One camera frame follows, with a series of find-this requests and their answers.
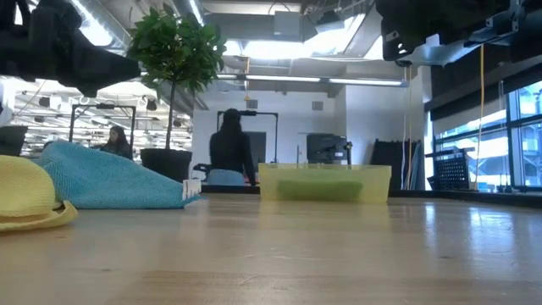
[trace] black shirt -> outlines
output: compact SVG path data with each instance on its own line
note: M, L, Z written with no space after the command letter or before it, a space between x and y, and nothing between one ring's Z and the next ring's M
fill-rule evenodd
M244 167L251 186L256 185L251 142L246 133L229 139L224 134L217 132L211 136L209 148L212 169L227 169L243 173Z
M124 157L129 160L133 160L132 151L130 149L130 146L127 146L127 145L121 145L117 147L114 144L108 143L100 147L100 150L102 152L116 154L117 156Z

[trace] green potted plant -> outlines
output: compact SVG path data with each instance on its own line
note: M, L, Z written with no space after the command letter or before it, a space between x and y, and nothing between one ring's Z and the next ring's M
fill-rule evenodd
M217 71L224 68L225 39L217 26L200 25L192 13L184 18L176 17L167 5L161 12L151 8L149 15L135 23L131 35L127 55L141 62L147 71L141 82L157 90L158 100L162 96L162 84L171 85L166 147L142 150L143 165L182 181L188 175L191 153L170 149L175 90L178 86L196 94L217 79Z

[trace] blue towel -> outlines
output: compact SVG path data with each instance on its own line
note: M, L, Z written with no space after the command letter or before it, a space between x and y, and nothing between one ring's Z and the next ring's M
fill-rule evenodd
M179 182L127 158L66 141L51 143L36 163L53 179L57 197L76 208L183 208Z

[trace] wooden table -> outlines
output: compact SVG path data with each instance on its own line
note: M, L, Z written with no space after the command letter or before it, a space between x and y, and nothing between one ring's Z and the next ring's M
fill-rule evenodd
M539 210L213 195L0 235L2 305L541 303Z

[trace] yellow plastic bin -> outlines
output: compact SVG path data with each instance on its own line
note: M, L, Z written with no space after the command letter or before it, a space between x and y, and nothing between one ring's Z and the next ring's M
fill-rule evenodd
M383 204L391 167L338 164L259 164L264 201L327 201Z

